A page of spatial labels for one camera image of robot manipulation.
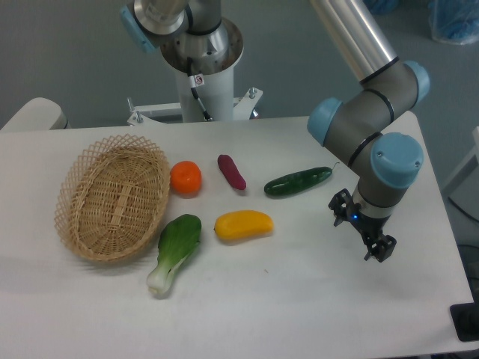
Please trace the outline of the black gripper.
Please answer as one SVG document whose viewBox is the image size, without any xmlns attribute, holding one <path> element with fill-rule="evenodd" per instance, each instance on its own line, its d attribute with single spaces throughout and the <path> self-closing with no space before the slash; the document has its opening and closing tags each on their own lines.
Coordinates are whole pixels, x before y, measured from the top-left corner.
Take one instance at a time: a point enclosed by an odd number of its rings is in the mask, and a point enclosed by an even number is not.
<svg viewBox="0 0 479 359">
<path fill-rule="evenodd" d="M 393 213 L 393 207 L 374 206 L 366 201 L 355 202 L 347 189 L 336 193 L 328 207 L 333 211 L 334 226 L 350 222 L 363 236 L 367 247 L 364 260 L 375 258 L 379 263 L 388 259 L 396 246 L 396 239 L 384 235 L 383 227 Z"/>
</svg>

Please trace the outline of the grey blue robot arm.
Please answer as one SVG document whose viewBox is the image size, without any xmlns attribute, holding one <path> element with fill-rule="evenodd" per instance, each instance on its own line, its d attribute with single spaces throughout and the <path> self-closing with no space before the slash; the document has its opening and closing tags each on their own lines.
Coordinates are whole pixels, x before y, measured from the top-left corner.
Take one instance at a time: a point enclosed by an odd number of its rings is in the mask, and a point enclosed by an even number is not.
<svg viewBox="0 0 479 359">
<path fill-rule="evenodd" d="M 330 201 L 337 223 L 360 233 L 367 256 L 389 258 L 396 241 L 383 226 L 421 169 L 412 137 L 386 128 L 427 94 L 427 71 L 401 61 L 362 1 L 314 1 L 313 8 L 361 84 L 348 102 L 323 100 L 308 118 L 313 138 L 359 177 Z M 176 73 L 184 122 L 247 117 L 234 101 L 233 69 L 242 56 L 238 28 L 219 1 L 132 1 L 120 19 L 143 52 L 160 51 Z"/>
</svg>

